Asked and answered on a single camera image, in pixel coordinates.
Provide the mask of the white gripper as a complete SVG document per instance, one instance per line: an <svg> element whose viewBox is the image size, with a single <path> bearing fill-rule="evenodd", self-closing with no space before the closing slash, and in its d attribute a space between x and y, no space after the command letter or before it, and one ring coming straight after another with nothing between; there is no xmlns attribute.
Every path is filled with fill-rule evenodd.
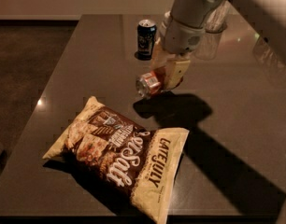
<svg viewBox="0 0 286 224"><path fill-rule="evenodd" d="M156 76L164 77L164 89L175 89L183 79L191 63L190 60L175 60L175 54L186 54L196 50L204 28L193 28L173 19L169 12L159 27L159 37L151 56L150 69Z"/></svg>

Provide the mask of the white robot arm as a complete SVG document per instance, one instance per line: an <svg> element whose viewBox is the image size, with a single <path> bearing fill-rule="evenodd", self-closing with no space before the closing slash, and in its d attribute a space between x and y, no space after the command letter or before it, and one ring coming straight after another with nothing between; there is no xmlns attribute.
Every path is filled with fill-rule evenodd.
<svg viewBox="0 0 286 224"><path fill-rule="evenodd" d="M161 22L151 66L188 61L204 33L218 29L227 16L224 4L259 35L255 59L274 86L286 88L286 0L174 0Z"/></svg>

